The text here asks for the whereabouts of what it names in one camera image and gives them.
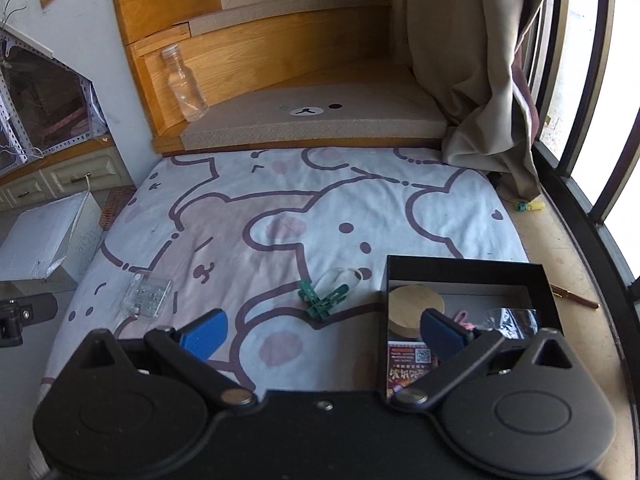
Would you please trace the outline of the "colourful card box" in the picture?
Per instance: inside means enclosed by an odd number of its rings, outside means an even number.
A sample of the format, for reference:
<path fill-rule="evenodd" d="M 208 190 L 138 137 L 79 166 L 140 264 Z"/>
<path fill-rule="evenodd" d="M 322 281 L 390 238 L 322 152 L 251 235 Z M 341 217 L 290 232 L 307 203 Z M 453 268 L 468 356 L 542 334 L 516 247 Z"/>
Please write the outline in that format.
<path fill-rule="evenodd" d="M 390 398 L 431 370 L 439 359 L 423 341 L 392 341 L 387 344 L 386 393 Z"/>

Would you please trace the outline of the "round wooden box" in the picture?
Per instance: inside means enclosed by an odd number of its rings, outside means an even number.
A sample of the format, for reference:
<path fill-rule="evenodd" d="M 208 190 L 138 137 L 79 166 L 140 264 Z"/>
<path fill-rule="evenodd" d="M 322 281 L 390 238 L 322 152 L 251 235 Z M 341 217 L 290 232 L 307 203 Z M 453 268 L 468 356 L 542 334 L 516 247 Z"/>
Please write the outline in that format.
<path fill-rule="evenodd" d="M 445 313 L 445 301 L 437 292 L 424 285 L 406 285 L 388 294 L 388 327 L 402 338 L 419 339 L 420 321 L 426 309 Z"/>

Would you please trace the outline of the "clear plastic nail box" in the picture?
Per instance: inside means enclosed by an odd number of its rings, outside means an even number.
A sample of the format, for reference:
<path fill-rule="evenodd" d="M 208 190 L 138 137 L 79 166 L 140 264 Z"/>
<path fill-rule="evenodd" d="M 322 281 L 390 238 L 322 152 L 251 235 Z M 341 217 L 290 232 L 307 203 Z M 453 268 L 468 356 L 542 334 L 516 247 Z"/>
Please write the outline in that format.
<path fill-rule="evenodd" d="M 159 318 L 171 292 L 169 278 L 150 271 L 136 272 L 122 296 L 120 308 L 134 318 Z"/>

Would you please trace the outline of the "black plastic bag item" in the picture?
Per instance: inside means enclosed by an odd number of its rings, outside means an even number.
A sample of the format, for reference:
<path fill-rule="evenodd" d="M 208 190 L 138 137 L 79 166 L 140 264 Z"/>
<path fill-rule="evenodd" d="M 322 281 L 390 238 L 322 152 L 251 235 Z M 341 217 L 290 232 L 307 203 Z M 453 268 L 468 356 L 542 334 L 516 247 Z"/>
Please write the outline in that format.
<path fill-rule="evenodd" d="M 538 316 L 534 309 L 500 307 L 486 313 L 486 330 L 498 330 L 508 339 L 529 339 L 538 333 Z"/>

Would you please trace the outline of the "pink white crochet bunny doll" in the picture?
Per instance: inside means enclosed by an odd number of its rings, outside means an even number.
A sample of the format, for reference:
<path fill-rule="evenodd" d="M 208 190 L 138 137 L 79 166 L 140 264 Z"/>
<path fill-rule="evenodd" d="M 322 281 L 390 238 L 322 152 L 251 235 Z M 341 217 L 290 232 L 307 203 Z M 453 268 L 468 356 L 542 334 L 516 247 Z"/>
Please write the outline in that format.
<path fill-rule="evenodd" d="M 452 320 L 465 330 L 475 330 L 475 325 L 469 321 L 469 312 L 467 310 L 459 310 Z"/>

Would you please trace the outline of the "white paper bag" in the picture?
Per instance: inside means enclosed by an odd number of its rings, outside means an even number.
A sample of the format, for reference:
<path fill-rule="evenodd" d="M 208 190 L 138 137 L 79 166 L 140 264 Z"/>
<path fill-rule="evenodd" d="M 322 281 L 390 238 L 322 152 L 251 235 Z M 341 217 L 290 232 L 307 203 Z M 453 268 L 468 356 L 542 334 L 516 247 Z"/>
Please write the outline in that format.
<path fill-rule="evenodd" d="M 101 214 L 87 191 L 22 212 L 1 244 L 1 281 L 25 296 L 75 289 L 98 250 Z"/>

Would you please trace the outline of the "green clothes pegs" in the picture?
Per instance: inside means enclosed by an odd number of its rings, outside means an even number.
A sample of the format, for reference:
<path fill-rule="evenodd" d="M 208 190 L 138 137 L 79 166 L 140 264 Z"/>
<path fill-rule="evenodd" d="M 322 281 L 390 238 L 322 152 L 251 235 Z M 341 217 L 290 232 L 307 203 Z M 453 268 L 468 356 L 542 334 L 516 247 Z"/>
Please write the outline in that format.
<path fill-rule="evenodd" d="M 343 302 L 349 293 L 349 286 L 341 284 L 329 295 L 321 298 L 308 281 L 300 280 L 297 286 L 298 296 L 306 306 L 308 316 L 315 321 L 325 320 L 330 315 L 330 311 Z"/>

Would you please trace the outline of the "brown gold pen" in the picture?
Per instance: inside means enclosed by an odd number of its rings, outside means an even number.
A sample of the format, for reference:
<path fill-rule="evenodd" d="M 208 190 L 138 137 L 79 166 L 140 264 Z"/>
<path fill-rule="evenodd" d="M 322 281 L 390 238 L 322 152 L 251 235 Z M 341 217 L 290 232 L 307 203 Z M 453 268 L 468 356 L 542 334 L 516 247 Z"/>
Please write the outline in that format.
<path fill-rule="evenodd" d="M 567 299 L 570 301 L 576 302 L 576 304 L 581 304 L 584 307 L 590 308 L 592 310 L 598 310 L 600 308 L 600 304 L 597 301 L 590 300 L 583 296 L 579 296 L 570 290 L 563 288 L 559 285 L 550 284 L 550 288 L 552 294 L 559 298 Z"/>

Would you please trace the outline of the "cartoon bear bed sheet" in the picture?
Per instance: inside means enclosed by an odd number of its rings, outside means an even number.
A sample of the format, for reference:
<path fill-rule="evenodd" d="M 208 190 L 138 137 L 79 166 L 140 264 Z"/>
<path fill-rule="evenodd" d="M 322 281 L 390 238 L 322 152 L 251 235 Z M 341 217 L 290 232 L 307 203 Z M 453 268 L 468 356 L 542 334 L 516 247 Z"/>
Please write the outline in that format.
<path fill-rule="evenodd" d="M 68 306 L 32 431 L 43 479 L 478 478 L 439 405 L 378 384 L 389 256 L 526 263 L 489 180 L 427 148 L 291 148 L 164 158 Z M 169 278 L 159 318 L 120 308 L 132 276 Z M 323 321 L 308 281 L 345 300 Z M 178 331 L 207 312 L 207 360 Z"/>

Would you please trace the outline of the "orange mesh basket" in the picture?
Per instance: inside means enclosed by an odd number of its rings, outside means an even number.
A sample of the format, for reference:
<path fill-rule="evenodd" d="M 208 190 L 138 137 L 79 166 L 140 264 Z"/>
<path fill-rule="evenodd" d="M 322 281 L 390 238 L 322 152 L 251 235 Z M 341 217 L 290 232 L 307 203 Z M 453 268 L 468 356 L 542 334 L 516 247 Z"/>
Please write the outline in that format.
<path fill-rule="evenodd" d="M 100 227 L 103 231 L 111 229 L 111 226 L 118 215 L 134 197 L 135 192 L 136 189 L 133 186 L 122 186 L 121 188 L 111 189 L 107 195 L 104 205 L 102 206 Z"/>

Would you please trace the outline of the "yellow green small item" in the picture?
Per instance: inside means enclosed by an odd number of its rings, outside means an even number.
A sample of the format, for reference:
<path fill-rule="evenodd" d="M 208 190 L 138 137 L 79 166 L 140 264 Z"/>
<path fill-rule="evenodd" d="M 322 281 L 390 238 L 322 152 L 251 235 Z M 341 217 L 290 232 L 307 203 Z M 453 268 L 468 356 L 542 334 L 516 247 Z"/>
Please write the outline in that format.
<path fill-rule="evenodd" d="M 514 209 L 518 212 L 525 211 L 540 211 L 546 208 L 546 204 L 544 202 L 540 202 L 539 200 L 532 200 L 531 202 L 524 202 L 524 200 L 519 200 L 514 204 Z"/>

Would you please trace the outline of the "cream drawer cabinet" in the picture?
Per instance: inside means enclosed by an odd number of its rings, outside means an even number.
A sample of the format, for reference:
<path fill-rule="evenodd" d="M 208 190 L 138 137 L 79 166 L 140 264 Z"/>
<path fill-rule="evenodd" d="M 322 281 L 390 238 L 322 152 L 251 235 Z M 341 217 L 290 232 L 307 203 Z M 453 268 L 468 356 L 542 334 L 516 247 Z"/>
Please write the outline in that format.
<path fill-rule="evenodd" d="M 85 191 L 132 185 L 110 136 L 44 156 L 1 177 L 1 210 L 23 208 Z"/>

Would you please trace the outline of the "white perforated metal rack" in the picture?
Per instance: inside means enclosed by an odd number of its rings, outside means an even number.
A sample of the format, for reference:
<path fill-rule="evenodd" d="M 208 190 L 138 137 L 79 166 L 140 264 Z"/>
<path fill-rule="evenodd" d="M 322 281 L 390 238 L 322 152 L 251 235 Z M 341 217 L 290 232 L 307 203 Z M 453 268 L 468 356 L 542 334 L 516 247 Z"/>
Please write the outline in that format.
<path fill-rule="evenodd" d="M 89 79 L 2 32 L 2 174 L 107 133 Z"/>

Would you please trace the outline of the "wooden bay window seat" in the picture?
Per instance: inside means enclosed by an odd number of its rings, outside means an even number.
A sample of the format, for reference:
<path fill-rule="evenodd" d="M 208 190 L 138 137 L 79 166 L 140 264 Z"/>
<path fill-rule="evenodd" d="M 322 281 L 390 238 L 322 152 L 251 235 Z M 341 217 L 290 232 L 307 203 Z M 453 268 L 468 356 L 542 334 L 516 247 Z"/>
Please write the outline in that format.
<path fill-rule="evenodd" d="M 110 1 L 153 146 L 162 155 L 227 149 L 183 148 L 181 133 L 192 122 L 184 119 L 168 87 L 168 70 L 160 55 L 171 44 L 180 46 L 208 109 L 265 89 L 349 82 L 421 88 L 401 61 L 406 0 Z M 440 139 L 307 140 L 228 150 L 276 145 L 413 146 Z"/>

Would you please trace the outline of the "beige curtain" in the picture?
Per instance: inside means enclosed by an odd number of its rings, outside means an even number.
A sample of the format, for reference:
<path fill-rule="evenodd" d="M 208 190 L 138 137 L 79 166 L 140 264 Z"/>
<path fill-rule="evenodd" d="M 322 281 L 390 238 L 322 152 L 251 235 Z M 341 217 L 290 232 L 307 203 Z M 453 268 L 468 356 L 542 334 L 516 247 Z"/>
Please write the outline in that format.
<path fill-rule="evenodd" d="M 407 0 L 416 80 L 448 122 L 442 159 L 501 174 L 503 192 L 534 200 L 537 110 L 521 46 L 544 0 Z"/>

